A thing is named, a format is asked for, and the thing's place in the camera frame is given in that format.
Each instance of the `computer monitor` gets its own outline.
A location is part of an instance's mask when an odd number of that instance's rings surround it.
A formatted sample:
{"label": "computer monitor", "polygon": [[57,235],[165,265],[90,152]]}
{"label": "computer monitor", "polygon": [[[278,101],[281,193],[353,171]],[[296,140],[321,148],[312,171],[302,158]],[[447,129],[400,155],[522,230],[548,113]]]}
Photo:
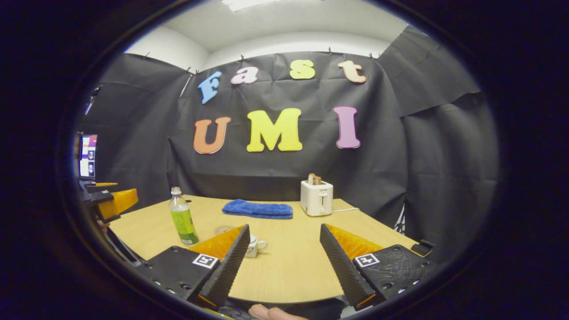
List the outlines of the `computer monitor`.
{"label": "computer monitor", "polygon": [[97,146],[96,134],[82,136],[81,159],[79,160],[79,174],[82,177],[95,177],[95,156]]}

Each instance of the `white toaster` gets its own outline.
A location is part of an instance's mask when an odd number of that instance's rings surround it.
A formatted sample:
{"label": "white toaster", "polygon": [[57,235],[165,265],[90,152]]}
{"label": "white toaster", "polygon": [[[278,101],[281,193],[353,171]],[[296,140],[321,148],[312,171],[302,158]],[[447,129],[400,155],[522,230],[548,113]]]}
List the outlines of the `white toaster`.
{"label": "white toaster", "polygon": [[300,206],[309,216],[325,216],[332,213],[334,186],[322,181],[322,184],[310,185],[300,182]]}

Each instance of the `white wall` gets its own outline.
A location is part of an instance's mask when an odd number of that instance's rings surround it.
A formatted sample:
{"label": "white wall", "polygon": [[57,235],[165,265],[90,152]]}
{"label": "white wall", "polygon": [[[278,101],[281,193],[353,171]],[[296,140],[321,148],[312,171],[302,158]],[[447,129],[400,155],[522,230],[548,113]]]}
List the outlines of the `white wall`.
{"label": "white wall", "polygon": [[209,55],[203,69],[254,56],[295,51],[328,51],[342,52],[368,56],[370,53],[377,57],[388,46],[389,42],[368,38],[365,36],[342,34],[334,32],[296,32],[278,34],[263,38],[248,40],[234,46],[225,47]]}
{"label": "white wall", "polygon": [[203,70],[209,52],[183,34],[167,27],[158,27],[140,38],[126,51],[165,61],[182,69]]}

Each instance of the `plastic bottle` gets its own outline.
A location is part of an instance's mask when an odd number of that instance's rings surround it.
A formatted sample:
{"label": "plastic bottle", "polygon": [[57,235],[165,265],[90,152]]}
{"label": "plastic bottle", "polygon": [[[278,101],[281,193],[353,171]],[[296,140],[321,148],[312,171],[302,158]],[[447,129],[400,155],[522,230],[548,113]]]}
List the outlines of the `plastic bottle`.
{"label": "plastic bottle", "polygon": [[172,187],[170,193],[172,194],[170,213],[180,239],[185,244],[196,244],[199,240],[193,227],[192,216],[189,214],[189,206],[182,198],[180,187]]}

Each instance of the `mug handle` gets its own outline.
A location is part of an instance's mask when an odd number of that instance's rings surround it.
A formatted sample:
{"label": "mug handle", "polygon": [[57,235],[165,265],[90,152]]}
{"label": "mug handle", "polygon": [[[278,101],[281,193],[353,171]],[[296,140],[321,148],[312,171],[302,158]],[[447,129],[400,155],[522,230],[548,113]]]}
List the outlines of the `mug handle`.
{"label": "mug handle", "polygon": [[264,243],[264,244],[265,244],[265,246],[262,247],[261,249],[258,249],[258,248],[257,248],[257,251],[259,251],[259,252],[265,250],[265,249],[269,246],[269,244],[268,244],[266,241],[258,241],[258,242],[257,242],[257,245],[258,245],[259,243]]}

